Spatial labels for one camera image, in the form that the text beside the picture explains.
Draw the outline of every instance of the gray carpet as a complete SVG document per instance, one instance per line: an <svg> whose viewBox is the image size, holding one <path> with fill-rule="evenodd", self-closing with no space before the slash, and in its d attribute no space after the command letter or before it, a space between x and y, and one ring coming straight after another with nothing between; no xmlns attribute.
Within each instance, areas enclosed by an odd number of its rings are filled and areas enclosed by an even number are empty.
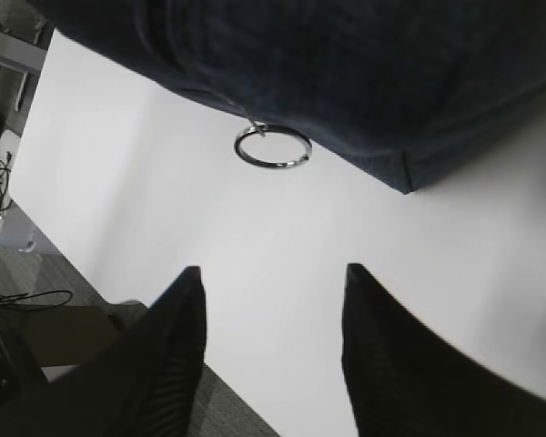
<svg viewBox="0 0 546 437"><path fill-rule="evenodd" d="M13 35L32 39L36 14L23 0L1 0L0 21L12 29ZM0 69L0 114L5 126L22 134L32 104L37 78L32 78L21 111L14 110L15 94L22 75ZM113 317L121 327L128 328L141 317L146 308L141 304L111 305L86 282L63 257L23 254L17 250L0 249L0 293L36 294L50 290L70 290L75 296L71 305L97 305ZM36 303L49 304L49 298ZM193 437L275 437L277 434L255 414L208 367L200 383L189 435Z"/></svg>

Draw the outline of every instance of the metal ring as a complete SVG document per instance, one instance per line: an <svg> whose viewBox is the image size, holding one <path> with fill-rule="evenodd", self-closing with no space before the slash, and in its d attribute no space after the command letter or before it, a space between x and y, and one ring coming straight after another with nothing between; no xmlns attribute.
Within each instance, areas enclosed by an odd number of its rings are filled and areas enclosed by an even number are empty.
<svg viewBox="0 0 546 437"><path fill-rule="evenodd" d="M299 167L308 162L309 158L311 158L311 142L309 141L309 138L301 135L297 130L290 127L277 125L258 125L258 127L259 129L254 126L247 127L246 129L240 131L237 135L237 139L235 140L235 152L237 152L238 157L241 158L243 161L249 163L252 166L261 168L289 169ZM259 132L259 130L262 130L263 132L273 132L274 134L282 134L293 137L297 141L299 141L299 143L301 143L303 148L306 149L306 152L300 158L288 162L267 162L253 158L241 147L241 143L247 137L250 137L252 135L261 135L261 132Z"/></svg>

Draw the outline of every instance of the silver key ring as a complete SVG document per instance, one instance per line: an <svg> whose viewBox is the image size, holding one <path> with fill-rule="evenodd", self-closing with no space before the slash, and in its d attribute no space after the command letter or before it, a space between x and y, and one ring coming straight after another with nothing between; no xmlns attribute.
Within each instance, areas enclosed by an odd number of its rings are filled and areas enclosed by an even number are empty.
<svg viewBox="0 0 546 437"><path fill-rule="evenodd" d="M274 134L282 134L287 135L289 137L295 138L303 148L305 148L305 153L299 157L298 159L295 159L293 161L288 162L267 162L267 161L261 161L259 159L253 158L252 156L247 153L243 147L241 146L241 143L245 140L245 138L248 138L252 135L263 135L264 132L272 132ZM239 132L237 135L237 139L235 140L235 152L237 152L237 155L239 158L241 158L243 161L249 163L252 166L261 167L261 168L273 168L273 169L289 169L289 168L295 168L299 167L306 162L309 161L311 158L311 142L309 141L309 138L305 137L304 135L300 134L297 130L292 129L290 127L284 127L284 126L278 126L278 125L257 125L257 126L251 126L247 127L246 129Z"/></svg>

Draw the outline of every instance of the dark blue fabric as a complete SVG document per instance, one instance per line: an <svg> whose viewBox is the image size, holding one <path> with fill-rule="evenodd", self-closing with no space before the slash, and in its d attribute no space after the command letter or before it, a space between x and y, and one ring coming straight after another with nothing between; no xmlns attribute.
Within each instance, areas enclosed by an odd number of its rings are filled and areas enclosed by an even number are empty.
<svg viewBox="0 0 546 437"><path fill-rule="evenodd" d="M293 127L403 193L546 92L546 0L31 3L167 89Z"/></svg>

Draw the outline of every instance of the white desk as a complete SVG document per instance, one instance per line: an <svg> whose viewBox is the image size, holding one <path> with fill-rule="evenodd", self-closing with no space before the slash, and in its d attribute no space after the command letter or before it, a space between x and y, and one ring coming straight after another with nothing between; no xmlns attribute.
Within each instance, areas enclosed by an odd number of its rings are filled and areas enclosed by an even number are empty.
<svg viewBox="0 0 546 437"><path fill-rule="evenodd" d="M546 116L406 197L321 147L303 168L253 168L232 147L247 125L55 36L11 192L110 301L149 304L200 265L207 363L284 437L356 435L349 261L546 397Z"/></svg>

